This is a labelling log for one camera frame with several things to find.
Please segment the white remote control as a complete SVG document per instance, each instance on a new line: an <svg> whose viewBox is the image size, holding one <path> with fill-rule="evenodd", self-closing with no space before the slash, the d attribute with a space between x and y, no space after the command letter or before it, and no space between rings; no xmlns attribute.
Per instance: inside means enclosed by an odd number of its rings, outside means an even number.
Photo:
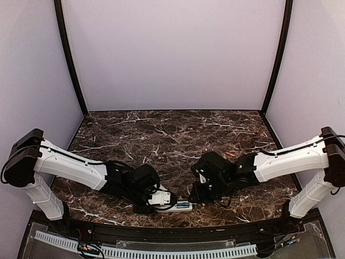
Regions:
<svg viewBox="0 0 345 259"><path fill-rule="evenodd" d="M176 205L178 203L189 203L190 207L189 208L176 208ZM192 203L187 202L187 201L178 201L174 206L159 206L158 208L156 208L156 210L160 213L172 213L172 212L190 212L192 211Z"/></svg>

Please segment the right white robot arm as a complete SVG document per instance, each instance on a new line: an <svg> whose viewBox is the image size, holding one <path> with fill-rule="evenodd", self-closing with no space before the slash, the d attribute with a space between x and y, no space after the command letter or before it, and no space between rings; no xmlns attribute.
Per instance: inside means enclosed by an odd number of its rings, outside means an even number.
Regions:
<svg viewBox="0 0 345 259"><path fill-rule="evenodd" d="M233 192L272 179L315 169L316 175L287 203L288 213L276 220L275 229L287 234L328 193L344 187L344 135L324 127L314 138L276 151L260 151L231 162L216 152L207 152L192 166L197 177L188 197L191 203L212 202Z"/></svg>

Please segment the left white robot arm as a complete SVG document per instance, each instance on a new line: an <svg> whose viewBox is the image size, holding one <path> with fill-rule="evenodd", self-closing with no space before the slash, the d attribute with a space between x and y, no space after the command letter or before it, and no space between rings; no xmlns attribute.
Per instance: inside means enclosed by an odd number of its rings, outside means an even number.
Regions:
<svg viewBox="0 0 345 259"><path fill-rule="evenodd" d="M33 129L17 141L1 170L1 182L22 189L64 235L76 231L68 208L40 176L47 173L81 183L93 190L125 198L150 213L164 204L160 178L148 164L134 168L123 162L95 161L65 151Z"/></svg>

